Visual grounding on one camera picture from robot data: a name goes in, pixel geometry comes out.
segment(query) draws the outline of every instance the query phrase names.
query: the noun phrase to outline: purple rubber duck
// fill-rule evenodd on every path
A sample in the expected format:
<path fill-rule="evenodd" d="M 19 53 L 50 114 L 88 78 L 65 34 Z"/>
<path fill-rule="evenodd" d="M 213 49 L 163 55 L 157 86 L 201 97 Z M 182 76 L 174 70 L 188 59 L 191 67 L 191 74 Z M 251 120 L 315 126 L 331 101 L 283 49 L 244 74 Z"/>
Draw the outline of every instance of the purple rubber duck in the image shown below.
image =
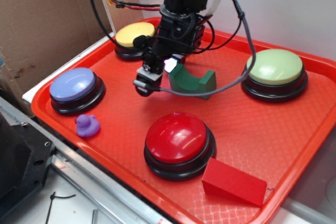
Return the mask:
<path fill-rule="evenodd" d="M 76 118 L 76 132 L 80 137 L 90 137 L 95 135 L 100 129 L 100 123 L 94 115 L 80 115 Z"/>

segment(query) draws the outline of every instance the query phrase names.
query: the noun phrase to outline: green arch block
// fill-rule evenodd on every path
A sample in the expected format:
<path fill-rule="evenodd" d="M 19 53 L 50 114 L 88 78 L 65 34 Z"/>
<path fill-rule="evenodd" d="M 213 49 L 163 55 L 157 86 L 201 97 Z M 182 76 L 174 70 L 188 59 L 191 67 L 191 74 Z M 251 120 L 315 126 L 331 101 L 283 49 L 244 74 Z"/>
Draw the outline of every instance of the green arch block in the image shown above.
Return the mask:
<path fill-rule="evenodd" d="M 209 70 L 202 78 L 198 78 L 190 74 L 180 63 L 170 72 L 169 82 L 172 90 L 181 93 L 204 93 L 213 91 L 217 87 L 214 71 Z M 210 95 L 201 98 L 209 99 Z"/>

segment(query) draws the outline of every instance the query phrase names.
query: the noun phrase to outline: red tray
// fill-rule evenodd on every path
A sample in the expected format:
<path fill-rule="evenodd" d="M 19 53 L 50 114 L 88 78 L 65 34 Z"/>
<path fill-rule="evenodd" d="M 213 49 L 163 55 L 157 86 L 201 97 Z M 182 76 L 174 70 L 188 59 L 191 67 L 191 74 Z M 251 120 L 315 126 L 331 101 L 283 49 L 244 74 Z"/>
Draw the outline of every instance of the red tray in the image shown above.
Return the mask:
<path fill-rule="evenodd" d="M 147 19 L 157 24 L 158 18 Z M 219 45 L 230 35 L 216 33 Z M 211 39 L 206 30 L 204 43 Z M 254 41 L 257 51 L 280 48 Z M 94 71 L 107 87 L 94 114 L 101 131 L 83 139 L 76 134 L 74 116 L 61 116 L 50 105 L 45 84 L 32 102 L 33 112 L 110 172 L 181 223 L 265 223 L 276 212 L 336 121 L 336 63 L 297 53 L 307 70 L 309 83 L 299 98 L 280 104 L 256 101 L 237 85 L 209 100 L 156 92 L 139 96 L 132 84 L 142 62 L 125 62 L 106 42 L 71 68 Z M 244 38 L 235 37 L 226 47 L 187 57 L 186 68 L 195 76 L 216 71 L 217 86 L 235 80 L 250 57 Z M 162 86 L 169 88 L 167 74 Z M 201 176 L 185 182 L 156 177 L 147 167 L 143 148 L 147 130 L 157 119 L 173 112 L 198 116 L 212 130 L 216 159 L 267 182 L 261 208 L 206 195 Z"/>

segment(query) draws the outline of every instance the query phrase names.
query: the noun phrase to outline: red block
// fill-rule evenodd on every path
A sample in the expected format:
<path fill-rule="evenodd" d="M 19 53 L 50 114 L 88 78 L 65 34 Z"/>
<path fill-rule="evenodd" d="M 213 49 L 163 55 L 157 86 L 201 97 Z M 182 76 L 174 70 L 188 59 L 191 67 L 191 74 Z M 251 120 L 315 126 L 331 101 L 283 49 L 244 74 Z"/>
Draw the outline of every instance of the red block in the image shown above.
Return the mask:
<path fill-rule="evenodd" d="M 202 178 L 206 194 L 247 202 L 261 207 L 267 183 L 214 158 L 209 160 Z"/>

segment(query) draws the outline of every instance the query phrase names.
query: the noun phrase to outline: white wall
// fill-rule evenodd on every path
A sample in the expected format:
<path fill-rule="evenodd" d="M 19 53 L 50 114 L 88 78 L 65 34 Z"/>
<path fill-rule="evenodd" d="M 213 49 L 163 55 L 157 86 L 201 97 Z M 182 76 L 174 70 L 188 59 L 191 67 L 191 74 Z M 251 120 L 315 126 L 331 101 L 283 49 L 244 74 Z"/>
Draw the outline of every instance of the white wall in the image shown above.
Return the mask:
<path fill-rule="evenodd" d="M 253 39 L 308 52 L 336 61 L 336 0 L 238 0 Z M 163 0 L 140 0 L 162 3 Z M 144 17 L 160 14 L 144 12 Z M 215 29 L 235 30 L 237 15 L 230 0 L 222 0 L 211 19 Z"/>

